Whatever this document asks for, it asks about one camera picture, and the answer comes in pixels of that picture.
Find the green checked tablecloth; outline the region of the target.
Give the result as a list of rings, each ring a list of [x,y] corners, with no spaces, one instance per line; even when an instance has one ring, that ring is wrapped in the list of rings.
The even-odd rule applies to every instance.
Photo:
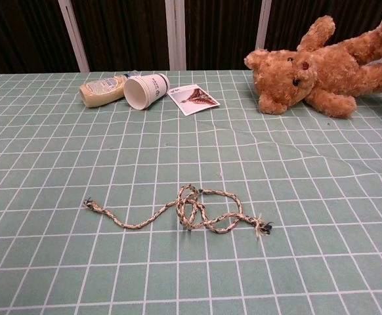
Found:
[[[103,73],[0,74],[0,315],[382,315],[382,94],[263,115],[88,109]]]

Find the white picture card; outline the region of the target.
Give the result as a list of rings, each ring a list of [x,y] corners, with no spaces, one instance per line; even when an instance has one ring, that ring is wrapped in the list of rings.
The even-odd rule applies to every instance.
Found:
[[[220,105],[217,100],[196,84],[170,89],[167,95],[185,116]]]

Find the white paper cup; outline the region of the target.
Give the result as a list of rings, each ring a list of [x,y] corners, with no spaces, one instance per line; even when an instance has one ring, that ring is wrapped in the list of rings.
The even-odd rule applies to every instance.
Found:
[[[170,89],[170,82],[162,73],[130,77],[124,84],[124,96],[135,110],[144,110],[163,97]]]

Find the mayonnaise squeeze bottle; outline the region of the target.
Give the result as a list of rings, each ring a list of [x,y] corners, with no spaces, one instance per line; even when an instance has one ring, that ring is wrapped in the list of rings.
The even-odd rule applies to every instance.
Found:
[[[140,75],[138,71],[131,71],[96,81],[84,83],[79,87],[84,105],[96,108],[124,97],[125,82],[134,76]]]

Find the black curtain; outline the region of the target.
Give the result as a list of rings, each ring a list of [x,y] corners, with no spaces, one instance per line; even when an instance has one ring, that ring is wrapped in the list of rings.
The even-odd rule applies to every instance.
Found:
[[[71,0],[92,72],[169,70],[165,0]],[[184,0],[187,70],[241,70],[262,0]],[[336,43],[382,21],[382,0],[272,0],[263,48],[294,49],[320,16]],[[0,74],[79,72],[58,0],[0,0]]]

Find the brown plush teddy bear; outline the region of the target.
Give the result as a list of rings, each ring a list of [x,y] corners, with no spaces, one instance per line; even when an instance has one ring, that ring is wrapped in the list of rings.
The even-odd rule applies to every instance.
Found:
[[[259,111],[280,115],[304,100],[329,117],[348,118],[357,96],[382,93],[382,23],[328,45],[333,18],[319,17],[296,50],[255,49],[244,58],[253,72]]]

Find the white metal frame post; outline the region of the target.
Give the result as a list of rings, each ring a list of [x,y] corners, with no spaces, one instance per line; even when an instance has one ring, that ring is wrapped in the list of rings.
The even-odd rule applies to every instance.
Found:
[[[185,1],[165,0],[169,68],[186,70]]]
[[[262,49],[265,45],[271,4],[272,0],[262,0],[259,24],[257,28],[257,37],[255,42],[256,49]]]
[[[58,4],[68,31],[70,43],[80,72],[90,72],[83,41],[75,18],[71,0],[58,0]]]

